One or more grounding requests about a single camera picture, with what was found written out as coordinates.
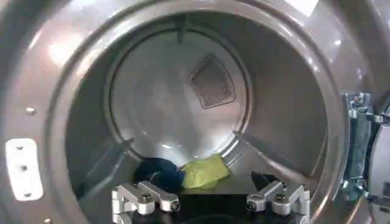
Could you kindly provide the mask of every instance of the laundry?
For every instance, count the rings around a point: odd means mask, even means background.
[[[174,163],[162,158],[147,158],[135,171],[134,182],[150,181],[160,189],[169,193],[183,190],[185,172]]]
[[[219,154],[194,160],[184,165],[182,171],[185,172],[183,187],[186,189],[212,188],[218,180],[227,177],[230,173]]]

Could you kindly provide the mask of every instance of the metal clamp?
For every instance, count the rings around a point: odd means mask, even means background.
[[[131,184],[122,184],[112,191],[113,221],[118,224],[131,223],[127,212],[138,212],[140,215],[149,215],[155,210],[155,203],[160,204],[164,212],[173,212],[180,209],[179,198],[169,194],[148,181],[138,183],[137,187]]]
[[[267,202],[278,192],[282,191],[284,185],[280,181],[273,181],[256,194],[248,195],[247,209],[253,212],[261,212],[266,209]]]
[[[172,212],[180,209],[179,198],[176,194],[169,194],[148,181],[139,182],[138,188],[149,193],[152,199],[160,204],[162,211]]]
[[[288,215],[291,211],[310,215],[310,192],[302,185],[289,187],[272,199],[271,206],[272,211],[280,215]]]
[[[292,211],[300,215],[298,223],[310,221],[310,192],[302,185],[284,188],[282,182],[273,181],[258,193],[248,195],[247,209],[261,212],[268,202],[276,214],[288,215]]]
[[[144,193],[130,184],[122,184],[116,187],[118,194],[122,195],[131,203],[130,208],[136,207],[136,211],[141,215],[148,215],[154,212],[155,202],[150,194]]]
[[[344,95],[344,101],[349,116],[350,146],[341,192],[345,200],[354,201],[369,195],[364,172],[367,169],[369,142],[373,137],[372,127],[375,124],[390,124],[390,117],[386,113],[373,113],[372,97],[369,93],[348,93]]]

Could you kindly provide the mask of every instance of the rivet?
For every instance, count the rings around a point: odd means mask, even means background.
[[[32,108],[32,107],[27,107],[26,108],[26,114],[27,115],[34,115],[37,111],[35,111],[35,109],[34,108]]]
[[[26,165],[20,166],[20,170],[22,171],[27,171],[28,167]]]
[[[150,194],[143,194],[142,195],[142,202],[149,202],[152,199],[152,196]]]
[[[51,219],[45,219],[43,222],[45,224],[52,224],[53,223]]]

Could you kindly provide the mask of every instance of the bolt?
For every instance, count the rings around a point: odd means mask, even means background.
[[[286,199],[286,196],[285,196],[284,194],[277,194],[277,195],[275,196],[275,199],[276,199],[277,201],[282,201],[282,200]]]
[[[246,204],[246,209],[248,211],[256,211],[256,204],[252,201],[249,201],[247,204]]]
[[[358,106],[362,105],[364,103],[364,94],[361,93],[359,96],[355,96],[353,102]]]
[[[346,200],[346,201],[349,201],[351,199],[350,195],[348,195],[348,194],[344,194],[343,197],[344,197],[344,200]]]
[[[349,182],[347,180],[344,180],[344,182],[342,182],[342,188],[343,189],[347,189],[348,185],[349,185]]]
[[[178,211],[180,209],[180,203],[178,201],[174,201],[171,204],[172,211]]]
[[[26,165],[20,166],[20,170],[22,170],[23,172],[27,171],[27,169],[28,169],[28,167]]]
[[[151,199],[152,199],[152,196],[150,194],[143,194],[142,195],[143,202],[149,202]]]
[[[34,115],[37,111],[35,111],[35,109],[32,108],[32,107],[27,107],[25,109],[25,112],[26,112],[27,115]]]
[[[174,195],[174,194],[168,194],[168,195],[165,195],[165,200],[171,200],[171,201],[173,201],[173,200],[175,200],[177,197],[176,197],[176,195]]]
[[[45,223],[45,224],[52,224],[53,221],[52,221],[51,219],[45,219],[45,220],[43,221],[43,223]]]

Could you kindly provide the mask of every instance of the screw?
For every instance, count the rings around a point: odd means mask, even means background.
[[[348,194],[344,194],[343,197],[344,197],[344,200],[346,200],[346,201],[349,201],[351,199],[351,197]]]
[[[45,224],[52,224],[53,221],[52,221],[51,219],[45,219],[45,220],[43,221],[43,223],[45,223]]]
[[[142,195],[143,202],[149,202],[151,199],[152,199],[152,196],[150,194],[143,194]]]
[[[20,166],[20,170],[22,170],[23,172],[26,171],[27,169],[28,169],[28,167],[26,165]]]
[[[252,195],[252,198],[254,199],[254,200],[262,200],[262,199],[264,199],[264,197],[262,197],[262,196],[260,196],[260,195]]]
[[[277,201],[282,201],[282,200],[286,199],[286,196],[285,196],[284,194],[277,194],[277,195],[275,196],[275,199],[276,199]]]
[[[347,180],[344,180],[344,182],[342,182],[342,188],[347,189],[348,186],[349,186],[349,182]]]
[[[361,93],[359,96],[355,96],[353,98],[353,102],[357,105],[362,105],[364,103],[364,94]]]
[[[252,201],[249,201],[247,204],[246,204],[246,209],[248,211],[256,211],[256,204]]]
[[[25,109],[25,112],[26,112],[27,115],[34,115],[37,111],[35,111],[35,109],[32,108],[32,107],[27,107]]]
[[[178,211],[180,209],[180,203],[178,201],[174,201],[171,204],[171,209],[173,211]]]

